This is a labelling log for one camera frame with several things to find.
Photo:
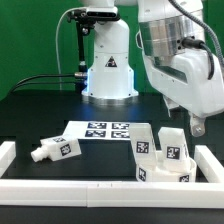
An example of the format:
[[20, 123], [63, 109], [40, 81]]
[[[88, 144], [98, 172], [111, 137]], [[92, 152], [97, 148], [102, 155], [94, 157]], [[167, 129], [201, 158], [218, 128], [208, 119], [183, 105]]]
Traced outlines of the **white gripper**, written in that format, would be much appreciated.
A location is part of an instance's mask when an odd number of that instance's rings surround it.
[[143, 39], [136, 35], [152, 87], [163, 95], [168, 116], [181, 107], [189, 112], [194, 137], [205, 134], [206, 117], [224, 111], [224, 79], [218, 58], [194, 36]]

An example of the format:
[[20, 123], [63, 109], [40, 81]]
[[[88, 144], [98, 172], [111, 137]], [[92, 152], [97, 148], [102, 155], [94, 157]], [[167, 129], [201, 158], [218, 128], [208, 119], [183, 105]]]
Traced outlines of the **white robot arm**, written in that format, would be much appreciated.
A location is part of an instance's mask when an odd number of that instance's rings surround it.
[[202, 0], [81, 0], [94, 21], [94, 62], [82, 95], [92, 101], [124, 100], [137, 94], [128, 70], [127, 24], [119, 5], [138, 7], [139, 31], [150, 84], [168, 110], [189, 112], [191, 134], [205, 133], [207, 117], [224, 112], [224, 56], [214, 31], [203, 22]]

